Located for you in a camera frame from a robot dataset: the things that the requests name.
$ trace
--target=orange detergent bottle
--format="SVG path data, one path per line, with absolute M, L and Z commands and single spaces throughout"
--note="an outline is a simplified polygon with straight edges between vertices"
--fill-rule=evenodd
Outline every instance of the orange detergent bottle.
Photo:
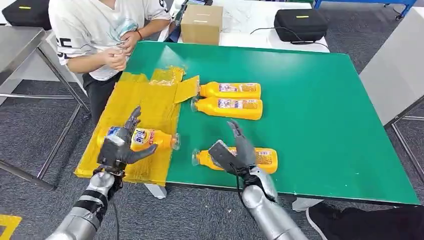
M 233 154 L 237 155 L 237 150 L 235 147 L 231 146 L 228 150 Z M 254 152 L 256 153 L 256 164 L 258 167 L 263 169 L 269 174 L 273 174 L 277 171 L 278 168 L 278 156 L 277 151 L 271 148 L 262 148 L 255 147 Z M 221 170 L 220 164 L 217 163 L 211 155 L 209 155 L 208 150 L 200 151 L 195 149 L 191 154 L 191 163 L 196 165 L 204 165 L 213 170 Z
M 200 96 L 230 99 L 260 99 L 259 83 L 218 83 L 211 81 L 200 86 Z
M 105 136 L 113 135 L 119 127 L 113 126 L 107 132 L 100 131 L 97 137 L 97 144 L 101 146 L 105 140 Z M 180 135 L 166 134 L 160 130 L 136 128 L 131 137 L 131 149 L 133 151 L 141 151 L 147 149 L 152 144 L 157 144 L 157 149 L 174 149 L 180 148 Z
M 191 100 L 191 109 L 211 116 L 259 120 L 262 117 L 263 104 L 260 99 L 194 97 Z

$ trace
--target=black bag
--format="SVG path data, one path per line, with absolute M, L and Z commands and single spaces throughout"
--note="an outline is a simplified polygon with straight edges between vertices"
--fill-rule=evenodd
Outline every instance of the black bag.
M 283 42 L 318 41 L 327 32 L 328 21 L 316 9 L 280 9 L 274 27 Z
M 16 0 L 1 11 L 12 26 L 52 29 L 49 20 L 50 0 Z

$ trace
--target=yellow floor tape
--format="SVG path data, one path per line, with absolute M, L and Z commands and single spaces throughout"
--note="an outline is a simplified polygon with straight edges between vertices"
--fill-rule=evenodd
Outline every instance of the yellow floor tape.
M 0 226 L 5 227 L 3 233 L 0 235 L 0 240 L 9 240 L 12 237 L 13 232 L 21 222 L 22 217 L 20 216 L 9 216 L 0 214 Z
M 90 178 L 96 163 L 100 146 L 97 144 L 99 132 L 112 126 L 123 126 L 136 106 L 141 106 L 141 122 L 137 128 L 161 130 L 175 134 L 180 113 L 180 104 L 194 97 L 199 89 L 199 77 L 193 77 L 180 85 L 185 74 L 180 67 L 155 69 L 150 81 L 144 74 L 133 75 L 124 72 L 107 102 L 84 154 L 75 169 L 81 178 Z M 123 179 L 131 183 L 153 183 L 165 185 L 171 160 L 171 149 L 155 152 L 153 155 L 128 165 Z

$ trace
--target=silver robotic arm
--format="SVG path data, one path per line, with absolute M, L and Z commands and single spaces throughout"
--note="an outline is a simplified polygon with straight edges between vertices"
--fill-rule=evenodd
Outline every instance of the silver robotic arm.
M 277 192 L 270 176 L 258 166 L 254 166 L 249 174 L 257 176 L 260 183 L 244 188 L 243 203 L 266 238 L 307 240 L 286 210 L 278 205 Z
M 140 122 L 140 107 L 137 107 L 126 121 L 124 127 L 105 137 L 100 149 L 93 176 L 85 191 L 73 205 L 62 223 L 47 240 L 92 240 L 100 228 L 108 210 L 109 201 L 122 188 L 127 164 L 133 164 L 152 155 L 156 144 L 134 152 L 130 149 L 131 136 Z
M 290 215 L 278 204 L 271 177 L 256 166 L 252 144 L 237 122 L 232 120 L 228 124 L 234 133 L 237 155 L 231 154 L 222 140 L 218 140 L 208 152 L 216 164 L 237 176 L 237 184 L 239 177 L 243 180 L 244 189 L 240 198 L 247 211 L 268 240 L 307 240 Z

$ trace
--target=robot finger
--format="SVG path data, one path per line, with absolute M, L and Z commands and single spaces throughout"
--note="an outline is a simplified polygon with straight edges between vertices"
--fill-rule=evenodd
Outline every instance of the robot finger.
M 157 148 L 158 148 L 157 144 L 152 144 L 150 145 L 150 147 L 141 151 L 133 151 L 130 149 L 130 154 L 128 156 L 128 159 L 126 160 L 126 163 L 134 164 L 141 159 L 147 158 L 148 156 L 154 154 Z

